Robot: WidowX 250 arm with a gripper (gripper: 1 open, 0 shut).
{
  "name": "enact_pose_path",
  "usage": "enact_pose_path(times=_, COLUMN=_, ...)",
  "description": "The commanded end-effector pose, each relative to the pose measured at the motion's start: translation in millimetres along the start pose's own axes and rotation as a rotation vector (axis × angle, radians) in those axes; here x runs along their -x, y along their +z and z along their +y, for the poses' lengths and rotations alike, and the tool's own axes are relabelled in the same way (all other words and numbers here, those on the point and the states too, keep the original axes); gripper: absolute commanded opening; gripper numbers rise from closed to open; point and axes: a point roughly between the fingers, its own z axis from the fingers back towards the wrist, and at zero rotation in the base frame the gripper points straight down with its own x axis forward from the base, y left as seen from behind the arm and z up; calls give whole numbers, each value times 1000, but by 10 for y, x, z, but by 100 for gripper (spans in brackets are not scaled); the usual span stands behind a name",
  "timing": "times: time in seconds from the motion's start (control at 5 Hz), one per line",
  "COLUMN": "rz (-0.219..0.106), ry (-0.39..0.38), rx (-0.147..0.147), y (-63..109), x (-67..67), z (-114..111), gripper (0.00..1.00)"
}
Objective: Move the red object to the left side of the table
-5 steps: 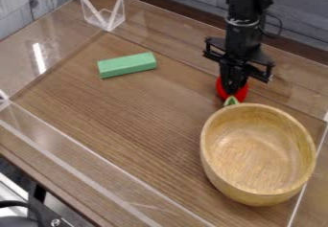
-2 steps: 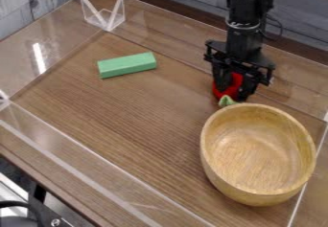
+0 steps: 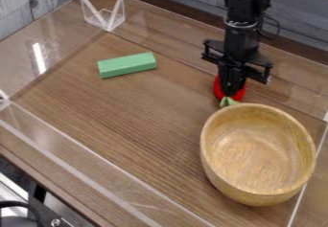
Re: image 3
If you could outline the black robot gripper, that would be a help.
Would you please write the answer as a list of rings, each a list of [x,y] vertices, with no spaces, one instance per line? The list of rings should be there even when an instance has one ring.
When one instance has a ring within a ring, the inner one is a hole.
[[[275,66],[271,59],[254,50],[244,57],[236,57],[224,51],[224,42],[215,39],[204,41],[203,58],[219,66],[220,86],[227,96],[244,96],[247,79],[267,84]]]

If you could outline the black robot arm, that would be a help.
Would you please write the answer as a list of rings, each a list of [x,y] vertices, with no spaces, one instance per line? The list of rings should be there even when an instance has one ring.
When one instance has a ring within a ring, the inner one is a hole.
[[[224,41],[204,41],[203,58],[219,66],[215,94],[220,100],[240,101],[247,92],[247,80],[268,83],[274,62],[259,51],[263,21],[271,0],[224,0]]]

